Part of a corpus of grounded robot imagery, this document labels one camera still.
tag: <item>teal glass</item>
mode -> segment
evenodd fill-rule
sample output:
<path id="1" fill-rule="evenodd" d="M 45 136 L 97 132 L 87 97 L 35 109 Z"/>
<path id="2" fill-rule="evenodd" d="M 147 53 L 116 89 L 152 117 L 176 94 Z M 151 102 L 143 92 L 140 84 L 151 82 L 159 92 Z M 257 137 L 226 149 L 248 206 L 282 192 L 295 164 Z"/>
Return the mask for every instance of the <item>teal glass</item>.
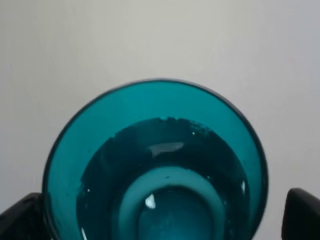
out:
<path id="1" fill-rule="evenodd" d="M 152 79 L 98 96 L 69 121 L 42 191 L 55 240 L 250 240 L 268 171 L 254 129 L 225 98 Z"/>

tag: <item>white wall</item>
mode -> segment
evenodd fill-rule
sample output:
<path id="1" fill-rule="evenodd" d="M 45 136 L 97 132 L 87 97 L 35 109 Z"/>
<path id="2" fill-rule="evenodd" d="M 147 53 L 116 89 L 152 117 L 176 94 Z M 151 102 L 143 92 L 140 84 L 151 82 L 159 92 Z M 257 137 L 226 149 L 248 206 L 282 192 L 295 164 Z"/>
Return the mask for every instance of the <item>white wall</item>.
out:
<path id="1" fill-rule="evenodd" d="M 41 190 L 71 116 L 132 80 L 197 82 L 232 101 L 264 146 L 280 240 L 287 191 L 320 197 L 319 0 L 1 0 L 0 212 Z"/>

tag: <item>glass bottom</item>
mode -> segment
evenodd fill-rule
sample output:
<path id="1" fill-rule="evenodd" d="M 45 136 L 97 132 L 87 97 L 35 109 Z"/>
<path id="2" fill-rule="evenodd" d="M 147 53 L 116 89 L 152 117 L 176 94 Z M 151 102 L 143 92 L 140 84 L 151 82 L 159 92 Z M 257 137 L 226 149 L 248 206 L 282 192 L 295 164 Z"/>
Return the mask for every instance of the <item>glass bottom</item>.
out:
<path id="1" fill-rule="evenodd" d="M 210 240 L 212 217 L 193 192 L 167 187 L 145 199 L 138 217 L 139 240 Z"/>

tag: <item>water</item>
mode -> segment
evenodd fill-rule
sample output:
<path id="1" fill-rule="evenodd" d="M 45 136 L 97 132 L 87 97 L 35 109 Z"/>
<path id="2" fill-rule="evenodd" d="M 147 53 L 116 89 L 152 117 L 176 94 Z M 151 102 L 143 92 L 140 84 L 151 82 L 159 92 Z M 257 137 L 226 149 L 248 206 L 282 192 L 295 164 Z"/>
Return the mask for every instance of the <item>water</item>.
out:
<path id="1" fill-rule="evenodd" d="M 77 198 L 88 240 L 246 240 L 250 193 L 231 148 L 209 128 L 160 116 L 94 154 Z"/>

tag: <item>black object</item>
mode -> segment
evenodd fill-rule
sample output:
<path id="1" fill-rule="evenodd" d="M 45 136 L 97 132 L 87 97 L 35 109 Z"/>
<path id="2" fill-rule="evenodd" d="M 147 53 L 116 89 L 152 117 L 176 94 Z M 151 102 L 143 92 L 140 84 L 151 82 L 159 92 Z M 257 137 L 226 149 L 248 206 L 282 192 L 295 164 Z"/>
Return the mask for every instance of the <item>black object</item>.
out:
<path id="1" fill-rule="evenodd" d="M 30 193 L 0 215 L 0 240 L 50 240 L 41 193 Z"/>
<path id="2" fill-rule="evenodd" d="M 286 197 L 282 222 L 283 240 L 320 240 L 320 200 L 300 189 Z"/>

